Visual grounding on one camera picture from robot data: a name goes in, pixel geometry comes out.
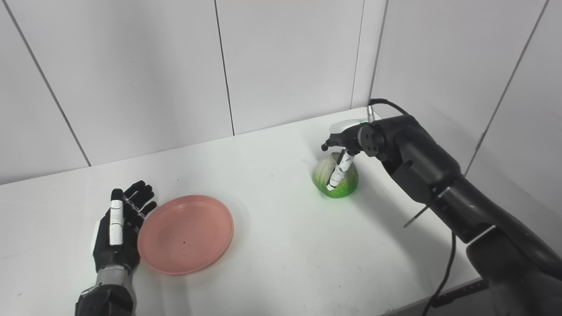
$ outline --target robotic hand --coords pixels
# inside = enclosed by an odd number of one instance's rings
[[[156,208],[152,187],[144,181],[111,192],[111,207],[101,219],[93,256],[98,273],[96,285],[83,291],[76,316],[131,316],[133,297],[125,280],[139,264],[138,232],[145,217]]]
[[[413,116],[385,99],[372,99],[369,105],[376,103],[391,105],[403,115],[356,121],[345,128],[337,128],[342,125],[338,123],[322,149],[342,146],[353,156],[362,151],[376,157],[413,200],[432,209],[459,239],[469,243],[468,258],[487,282],[497,315],[559,315],[562,259],[476,189],[462,175],[458,162]],[[336,181],[330,178],[327,186],[337,185],[342,170],[336,166],[332,174]]]

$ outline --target table surface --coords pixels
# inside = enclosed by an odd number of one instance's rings
[[[422,206],[364,154],[352,195],[332,199],[312,183],[329,126],[364,116],[354,109],[0,186],[0,314],[72,315],[96,278],[95,222],[113,188],[139,179],[159,204],[218,198],[235,231],[223,257],[197,273],[164,276],[141,261],[137,316],[380,315],[429,297],[451,246],[432,212],[404,229]],[[476,278],[460,245],[446,288]]]

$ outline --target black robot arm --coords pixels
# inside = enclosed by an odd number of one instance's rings
[[[428,205],[459,239],[470,243],[468,258],[487,281],[497,315],[561,313],[561,258],[476,189],[462,175],[458,162],[413,116],[353,128],[357,133],[345,143],[379,159],[413,200]]]

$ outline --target wire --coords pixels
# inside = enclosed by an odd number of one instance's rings
[[[453,265],[453,260],[455,260],[455,253],[456,253],[456,236],[455,233],[452,231],[451,231],[451,236],[452,236],[451,255],[449,256],[449,262],[447,263],[447,268],[445,269],[445,276],[443,277],[443,281],[441,281],[441,284],[437,287],[435,293],[432,295],[432,297],[429,298],[429,301],[425,305],[425,308],[423,309],[421,316],[427,315],[431,303],[437,298],[437,296],[439,296],[439,293],[441,293],[441,290],[443,289],[443,287],[445,287],[445,283],[447,283],[447,280],[449,279],[449,274],[451,273],[451,267]]]
[[[404,114],[404,115],[408,115],[408,112],[406,112],[403,108],[399,107],[399,105],[390,102],[387,99],[381,99],[381,98],[376,98],[376,99],[371,99],[369,101],[369,105],[375,105],[375,104],[386,104],[386,105],[390,105],[393,108],[395,108],[396,110],[398,110],[398,112]]]

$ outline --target white wall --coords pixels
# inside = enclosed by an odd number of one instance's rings
[[[87,166],[0,4],[0,184]]]
[[[384,2],[367,3],[381,8],[369,16],[380,25]],[[363,0],[217,6],[237,134],[351,107]],[[377,31],[368,33],[376,43]]]
[[[213,1],[177,0],[7,3],[93,165],[365,104],[385,5],[384,0],[218,0],[217,8]],[[13,168],[17,179],[53,172],[22,169]]]
[[[560,255],[561,16],[550,1],[468,173]]]
[[[232,135],[213,1],[8,3],[92,164]]]
[[[466,169],[544,2],[389,1],[372,96],[413,114]]]

